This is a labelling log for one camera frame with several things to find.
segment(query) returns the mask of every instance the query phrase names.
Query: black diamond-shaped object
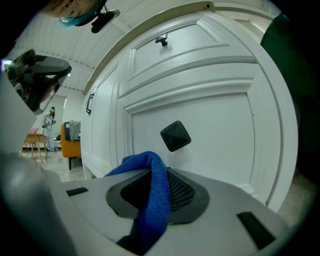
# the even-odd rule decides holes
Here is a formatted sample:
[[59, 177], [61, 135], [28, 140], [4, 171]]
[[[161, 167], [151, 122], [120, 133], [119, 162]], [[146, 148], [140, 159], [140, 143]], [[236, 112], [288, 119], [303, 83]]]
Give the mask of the black diamond-shaped object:
[[191, 142], [191, 138], [180, 121], [175, 121], [168, 127], [164, 128], [161, 132], [161, 137], [171, 152], [181, 149]]

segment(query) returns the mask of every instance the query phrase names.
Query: black knob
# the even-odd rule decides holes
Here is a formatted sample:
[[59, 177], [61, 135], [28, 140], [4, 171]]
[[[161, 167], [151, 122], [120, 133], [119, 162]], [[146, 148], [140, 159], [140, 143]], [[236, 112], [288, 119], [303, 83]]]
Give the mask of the black knob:
[[156, 39], [155, 39], [155, 43], [161, 43], [162, 46], [166, 46], [168, 44], [168, 42], [166, 41], [166, 39], [168, 38], [168, 33], [159, 35]]

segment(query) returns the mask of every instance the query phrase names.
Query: gray plastic surface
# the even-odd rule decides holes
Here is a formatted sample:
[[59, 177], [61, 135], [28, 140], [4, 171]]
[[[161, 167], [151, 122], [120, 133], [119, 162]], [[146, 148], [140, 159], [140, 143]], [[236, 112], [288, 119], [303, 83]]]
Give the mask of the gray plastic surface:
[[[43, 171], [20, 157], [1, 157], [1, 193], [10, 211], [50, 255], [102, 256], [133, 253], [114, 242], [130, 233], [133, 221], [117, 216], [106, 202], [111, 186], [144, 170], [85, 181], [61, 183], [56, 173]], [[287, 227], [259, 201], [233, 185], [176, 170], [205, 187], [207, 210], [194, 222], [168, 225], [147, 256], [241, 256], [258, 249], [237, 218], [252, 212], [275, 237]], [[89, 191], [69, 197], [67, 190]]]

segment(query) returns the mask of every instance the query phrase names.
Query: cabinet door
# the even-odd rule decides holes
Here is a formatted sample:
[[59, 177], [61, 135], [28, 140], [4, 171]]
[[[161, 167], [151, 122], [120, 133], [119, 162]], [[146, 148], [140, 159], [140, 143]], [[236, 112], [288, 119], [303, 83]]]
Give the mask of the cabinet door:
[[[167, 45], [155, 43], [167, 34]], [[123, 58], [119, 96], [166, 76], [219, 63], [254, 63], [248, 49], [227, 29], [199, 13], [167, 21], [133, 41]]]
[[[181, 121], [191, 137], [170, 152], [162, 129]], [[185, 70], [118, 100], [118, 161], [144, 151], [167, 167], [241, 187], [266, 202], [277, 174], [281, 132], [276, 102], [258, 64]]]
[[89, 159], [92, 154], [92, 114], [89, 115], [88, 111], [93, 109], [93, 99], [96, 92], [94, 87], [84, 98], [83, 102], [83, 117], [81, 123], [81, 155]]
[[110, 147], [112, 94], [117, 78], [117, 65], [105, 72], [105, 79], [97, 86], [92, 110], [92, 165], [102, 174], [113, 169]]

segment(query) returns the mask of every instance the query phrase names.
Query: black handle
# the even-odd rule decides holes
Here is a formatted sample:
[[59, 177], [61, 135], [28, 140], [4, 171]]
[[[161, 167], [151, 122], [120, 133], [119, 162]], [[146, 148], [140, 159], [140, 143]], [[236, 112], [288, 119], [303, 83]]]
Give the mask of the black handle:
[[89, 114], [89, 116], [91, 114], [91, 110], [89, 109], [89, 103], [90, 103], [90, 100], [94, 97], [94, 95], [95, 95], [94, 93], [90, 94], [88, 101], [86, 103], [86, 110], [85, 111]]
[[167, 38], [168, 38], [168, 33], [162, 34], [155, 39], [155, 43], [156, 44], [161, 43], [162, 46], [166, 46], [168, 45], [168, 42], [166, 41]]

